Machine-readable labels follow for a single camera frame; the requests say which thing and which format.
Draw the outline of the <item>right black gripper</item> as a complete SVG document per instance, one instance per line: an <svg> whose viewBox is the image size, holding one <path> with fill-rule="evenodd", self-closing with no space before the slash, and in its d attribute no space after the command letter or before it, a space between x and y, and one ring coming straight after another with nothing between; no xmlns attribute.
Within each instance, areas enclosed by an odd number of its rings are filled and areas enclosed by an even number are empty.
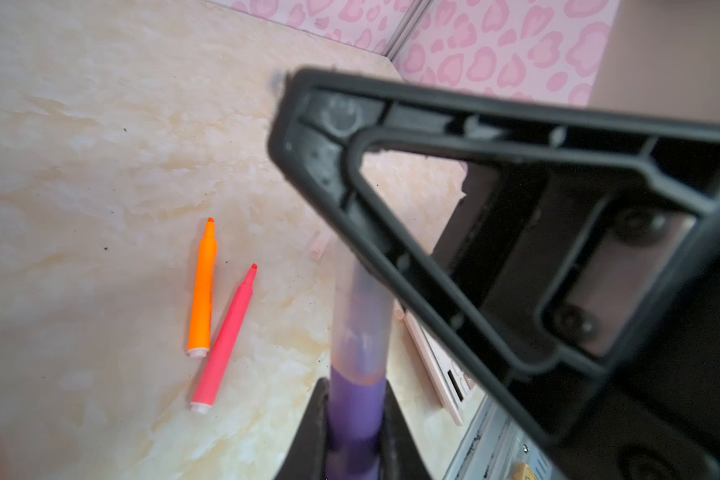
<svg viewBox="0 0 720 480"><path fill-rule="evenodd" d="M473 165L434 257L447 348L572 479L720 479L720 188Z"/></svg>

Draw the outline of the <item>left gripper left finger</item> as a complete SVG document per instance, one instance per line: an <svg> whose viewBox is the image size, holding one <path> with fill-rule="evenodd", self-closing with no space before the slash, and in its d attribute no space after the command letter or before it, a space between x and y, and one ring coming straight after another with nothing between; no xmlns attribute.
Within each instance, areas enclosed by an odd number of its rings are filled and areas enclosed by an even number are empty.
<svg viewBox="0 0 720 480"><path fill-rule="evenodd" d="M330 381L320 378L311 394L275 480L323 480L328 449L327 397Z"/></svg>

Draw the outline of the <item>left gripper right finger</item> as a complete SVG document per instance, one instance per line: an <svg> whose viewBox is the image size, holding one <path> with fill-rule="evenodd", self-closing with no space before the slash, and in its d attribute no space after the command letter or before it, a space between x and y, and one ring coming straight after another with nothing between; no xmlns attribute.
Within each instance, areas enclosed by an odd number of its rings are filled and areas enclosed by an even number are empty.
<svg viewBox="0 0 720 480"><path fill-rule="evenodd" d="M431 478L390 383L386 384L380 431L380 478L385 480Z"/></svg>

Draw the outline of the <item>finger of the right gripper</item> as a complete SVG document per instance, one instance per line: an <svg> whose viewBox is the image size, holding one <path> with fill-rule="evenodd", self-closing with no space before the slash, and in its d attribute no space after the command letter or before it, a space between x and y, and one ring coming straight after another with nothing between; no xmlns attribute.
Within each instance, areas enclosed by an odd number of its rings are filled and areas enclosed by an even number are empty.
<svg viewBox="0 0 720 480"><path fill-rule="evenodd" d="M304 69L290 80L268 144L287 180L445 344L467 309L461 290L361 172L370 151L399 150L498 169L625 173L711 209L720 125L564 109Z"/></svg>

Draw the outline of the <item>purple highlighter pen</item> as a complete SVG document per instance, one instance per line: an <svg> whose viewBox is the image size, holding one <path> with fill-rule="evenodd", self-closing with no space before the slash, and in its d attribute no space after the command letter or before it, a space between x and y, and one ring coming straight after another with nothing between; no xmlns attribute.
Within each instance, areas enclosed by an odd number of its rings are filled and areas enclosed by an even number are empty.
<svg viewBox="0 0 720 480"><path fill-rule="evenodd" d="M331 367L327 397L327 479L378 479L387 380L357 384Z"/></svg>

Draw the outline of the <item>clear pen cap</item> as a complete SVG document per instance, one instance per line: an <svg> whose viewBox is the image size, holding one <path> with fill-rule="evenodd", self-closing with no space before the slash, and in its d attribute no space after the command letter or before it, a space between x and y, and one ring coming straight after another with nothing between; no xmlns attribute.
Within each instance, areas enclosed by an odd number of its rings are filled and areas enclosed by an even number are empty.
<svg viewBox="0 0 720 480"><path fill-rule="evenodd" d="M316 232L307 246L308 256L313 260L320 260L332 238L333 234L328 231Z"/></svg>
<svg viewBox="0 0 720 480"><path fill-rule="evenodd" d="M331 366L360 385L386 376L394 296L343 242L336 248Z"/></svg>

